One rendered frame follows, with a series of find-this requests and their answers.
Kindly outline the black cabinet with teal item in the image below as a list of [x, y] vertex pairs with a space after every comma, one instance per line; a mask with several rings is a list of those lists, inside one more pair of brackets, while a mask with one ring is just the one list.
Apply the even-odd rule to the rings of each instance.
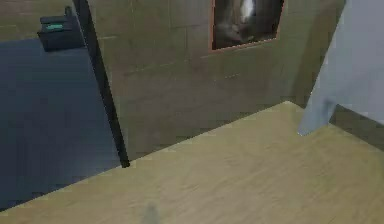
[[46, 52], [84, 46], [77, 17], [70, 6], [65, 7], [63, 15], [41, 17], [40, 24], [37, 35]]

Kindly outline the pale grey cupboard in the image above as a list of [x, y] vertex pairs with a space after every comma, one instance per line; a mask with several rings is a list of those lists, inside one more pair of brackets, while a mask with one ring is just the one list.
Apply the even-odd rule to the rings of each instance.
[[346, 0], [298, 134], [327, 125], [338, 105], [384, 125], [384, 0]]

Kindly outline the black door frame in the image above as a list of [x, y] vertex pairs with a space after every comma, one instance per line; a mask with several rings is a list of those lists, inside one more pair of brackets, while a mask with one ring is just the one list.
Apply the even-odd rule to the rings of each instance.
[[98, 83], [99, 93], [108, 118], [120, 165], [123, 168], [127, 168], [130, 166], [130, 160], [124, 143], [124, 137], [117, 116], [116, 106], [114, 104], [89, 2], [88, 0], [72, 0], [72, 2], [75, 6], [83, 41], [88, 50], [92, 69]]

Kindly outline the framed dark wall picture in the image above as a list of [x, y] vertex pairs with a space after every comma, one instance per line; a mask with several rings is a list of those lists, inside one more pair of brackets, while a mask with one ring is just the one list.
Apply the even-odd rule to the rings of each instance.
[[241, 48], [277, 37], [285, 0], [211, 0], [213, 52]]

